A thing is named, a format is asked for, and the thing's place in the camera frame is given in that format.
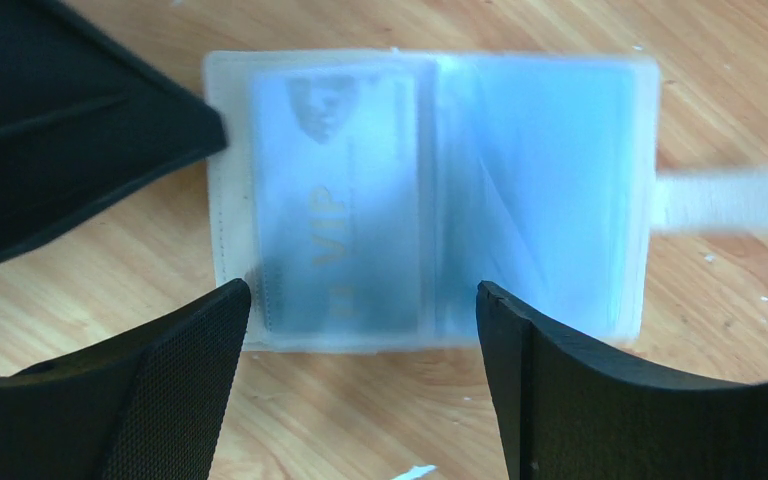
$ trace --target card holder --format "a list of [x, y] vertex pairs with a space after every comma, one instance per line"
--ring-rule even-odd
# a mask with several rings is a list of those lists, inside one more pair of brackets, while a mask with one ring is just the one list
[[481, 280], [637, 335], [651, 61], [214, 52], [205, 85], [229, 138], [208, 166], [216, 277], [252, 286], [246, 349], [474, 346]]

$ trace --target white spot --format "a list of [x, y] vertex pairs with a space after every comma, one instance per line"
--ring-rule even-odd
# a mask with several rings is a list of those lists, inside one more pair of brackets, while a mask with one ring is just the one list
[[424, 467], [411, 467], [410, 470], [407, 472], [397, 476], [393, 477], [393, 480], [416, 480], [417, 478], [422, 478], [429, 473], [433, 472], [434, 470], [437, 470], [437, 467], [434, 465], [426, 465]]

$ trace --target logo on card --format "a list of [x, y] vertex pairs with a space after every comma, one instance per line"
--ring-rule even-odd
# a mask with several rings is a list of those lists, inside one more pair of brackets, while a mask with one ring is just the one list
[[359, 82], [350, 75], [287, 80], [290, 104], [299, 128], [319, 144], [328, 143], [358, 104]]

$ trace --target wooden table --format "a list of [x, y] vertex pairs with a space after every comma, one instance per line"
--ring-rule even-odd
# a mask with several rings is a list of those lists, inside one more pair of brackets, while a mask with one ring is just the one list
[[[768, 164], [768, 0], [70, 3], [194, 91], [217, 49], [642, 50], [664, 74], [659, 168]], [[636, 354], [768, 379], [768, 237], [653, 238], [647, 282]], [[202, 163], [0, 265], [0, 374], [213, 287]], [[211, 477], [390, 479], [425, 464], [429, 479], [505, 478], [477, 350], [244, 353]]]

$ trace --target white strap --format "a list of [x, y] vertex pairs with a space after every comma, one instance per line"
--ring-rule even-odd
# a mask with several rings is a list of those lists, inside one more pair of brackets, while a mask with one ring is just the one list
[[652, 233], [768, 232], [768, 168], [659, 174]]

